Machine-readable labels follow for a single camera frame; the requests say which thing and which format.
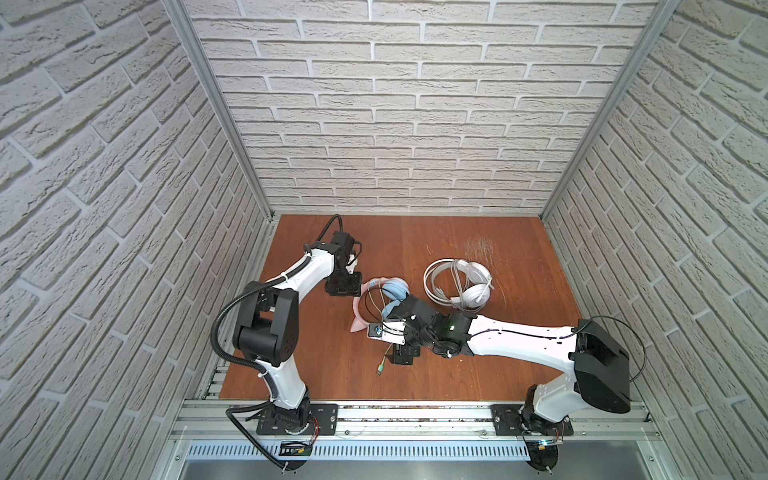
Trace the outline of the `pink blue cat-ear headphones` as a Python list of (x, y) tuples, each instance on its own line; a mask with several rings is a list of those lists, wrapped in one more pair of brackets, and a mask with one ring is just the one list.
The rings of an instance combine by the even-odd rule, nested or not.
[(370, 322), (360, 312), (360, 306), (368, 307), (367, 298), (371, 306), (378, 310), (379, 318), (386, 318), (395, 306), (399, 305), (410, 294), (408, 284), (399, 277), (378, 277), (365, 282), (361, 286), (361, 295), (354, 297), (352, 311), (354, 314), (350, 332), (355, 333), (366, 329)]

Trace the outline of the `white over-ear headphones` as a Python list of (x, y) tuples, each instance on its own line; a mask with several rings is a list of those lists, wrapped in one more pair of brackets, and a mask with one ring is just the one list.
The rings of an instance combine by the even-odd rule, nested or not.
[[(437, 277), (449, 273), (456, 289), (449, 296), (436, 285)], [(427, 296), (436, 304), (453, 307), (466, 313), (478, 312), (488, 303), (493, 277), (482, 264), (464, 259), (444, 258), (431, 263), (424, 271), (423, 286)]]

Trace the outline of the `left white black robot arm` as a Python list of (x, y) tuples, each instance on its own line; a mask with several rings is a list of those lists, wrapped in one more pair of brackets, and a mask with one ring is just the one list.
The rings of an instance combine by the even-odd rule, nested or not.
[(245, 365), (259, 372), (268, 388), (272, 417), (288, 431), (298, 432), (310, 423), (309, 389), (294, 359), (300, 303), (319, 284), (330, 296), (361, 294), (356, 243), (350, 234), (337, 231), (328, 242), (308, 245), (302, 259), (278, 277), (246, 286), (233, 346), (244, 355)]

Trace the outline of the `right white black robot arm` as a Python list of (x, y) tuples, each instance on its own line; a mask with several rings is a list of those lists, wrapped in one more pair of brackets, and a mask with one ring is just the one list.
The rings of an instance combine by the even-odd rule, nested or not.
[(631, 410), (629, 354), (593, 320), (577, 326), (540, 327), (455, 310), (443, 314), (409, 295), (367, 337), (393, 345), (394, 363), (408, 364), (422, 348), (446, 359), (498, 356), (560, 372), (528, 389), (518, 418), (530, 432), (545, 432), (570, 414), (592, 407), (614, 414)]

